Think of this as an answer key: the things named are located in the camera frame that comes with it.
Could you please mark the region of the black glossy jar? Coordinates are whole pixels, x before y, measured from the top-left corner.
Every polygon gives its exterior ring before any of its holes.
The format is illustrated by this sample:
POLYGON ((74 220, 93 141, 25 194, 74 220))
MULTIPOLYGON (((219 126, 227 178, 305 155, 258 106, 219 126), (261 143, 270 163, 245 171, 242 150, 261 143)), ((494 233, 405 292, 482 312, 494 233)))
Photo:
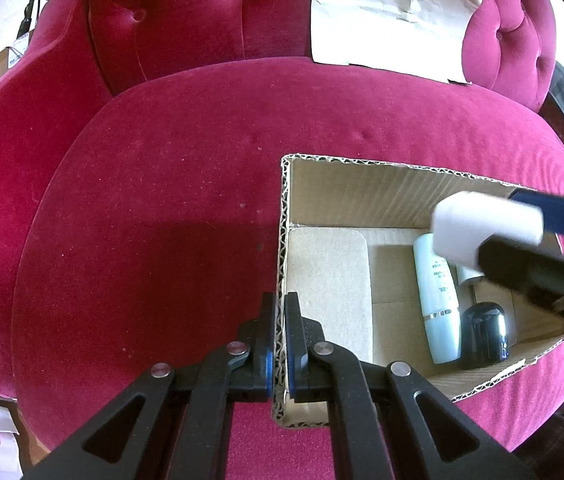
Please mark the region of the black glossy jar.
POLYGON ((509 357, 508 330, 503 307, 483 301, 461 314, 460 367, 475 370, 509 357))

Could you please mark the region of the pale blue cosmetic tube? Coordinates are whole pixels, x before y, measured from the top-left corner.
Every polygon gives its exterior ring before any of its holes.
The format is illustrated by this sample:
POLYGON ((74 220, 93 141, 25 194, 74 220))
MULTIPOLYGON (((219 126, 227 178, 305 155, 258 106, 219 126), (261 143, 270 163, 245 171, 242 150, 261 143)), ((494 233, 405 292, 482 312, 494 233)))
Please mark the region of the pale blue cosmetic tube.
POLYGON ((460 359, 460 304, 449 263, 433 250, 433 234, 413 244, 419 303, 428 348, 435 364, 460 359))

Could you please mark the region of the cardboard box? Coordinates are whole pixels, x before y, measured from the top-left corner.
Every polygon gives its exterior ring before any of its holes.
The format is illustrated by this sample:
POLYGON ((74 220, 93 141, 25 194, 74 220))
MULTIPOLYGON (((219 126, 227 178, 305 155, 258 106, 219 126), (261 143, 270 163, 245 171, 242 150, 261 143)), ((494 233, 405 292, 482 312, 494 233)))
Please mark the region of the cardboard box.
POLYGON ((564 323, 483 278, 456 283, 461 309, 503 307, 502 362, 465 370, 433 361, 419 310, 415 240, 457 192, 508 197, 510 182, 433 168, 291 154, 282 159, 277 291, 292 292, 327 340, 362 361, 414 367, 500 439, 520 438, 564 401, 564 323))

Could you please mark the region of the white charger plug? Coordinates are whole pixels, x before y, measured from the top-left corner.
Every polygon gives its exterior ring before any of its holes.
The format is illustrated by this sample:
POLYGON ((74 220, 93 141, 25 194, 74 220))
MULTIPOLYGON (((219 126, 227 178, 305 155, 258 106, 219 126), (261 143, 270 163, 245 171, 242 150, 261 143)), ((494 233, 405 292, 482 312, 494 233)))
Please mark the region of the white charger plug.
POLYGON ((459 287, 470 287, 483 281, 485 275, 475 269, 468 268, 467 266, 457 266, 457 279, 459 287))

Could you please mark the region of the crumpled brown paper sheet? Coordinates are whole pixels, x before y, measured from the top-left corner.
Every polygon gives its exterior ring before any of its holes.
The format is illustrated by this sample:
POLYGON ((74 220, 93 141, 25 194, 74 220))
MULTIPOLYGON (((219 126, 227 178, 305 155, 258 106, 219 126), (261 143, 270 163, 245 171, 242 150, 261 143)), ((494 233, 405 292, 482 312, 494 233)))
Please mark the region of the crumpled brown paper sheet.
POLYGON ((468 24, 482 0, 311 0, 314 62, 467 84, 468 24))

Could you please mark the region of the red velvet tufted sofa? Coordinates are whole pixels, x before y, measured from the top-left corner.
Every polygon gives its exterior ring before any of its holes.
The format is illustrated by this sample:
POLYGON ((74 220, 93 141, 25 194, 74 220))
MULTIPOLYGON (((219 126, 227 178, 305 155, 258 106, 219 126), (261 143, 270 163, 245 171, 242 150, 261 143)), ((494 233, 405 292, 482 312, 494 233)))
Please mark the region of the red velvet tufted sofa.
POLYGON ((47 0, 0 80, 0 396, 46 448, 256 316, 287 154, 564 195, 549 0, 483 0, 466 87, 314 63, 309 23, 310 0, 47 0))

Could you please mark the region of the small cardboard box background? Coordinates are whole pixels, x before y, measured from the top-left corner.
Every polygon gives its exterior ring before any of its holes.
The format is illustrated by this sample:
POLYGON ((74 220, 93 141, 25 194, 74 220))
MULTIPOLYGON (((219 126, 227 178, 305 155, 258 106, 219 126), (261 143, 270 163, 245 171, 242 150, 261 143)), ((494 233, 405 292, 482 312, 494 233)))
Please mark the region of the small cardboard box background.
POLYGON ((13 68, 24 54, 14 48, 6 47, 0 52, 0 79, 13 68))

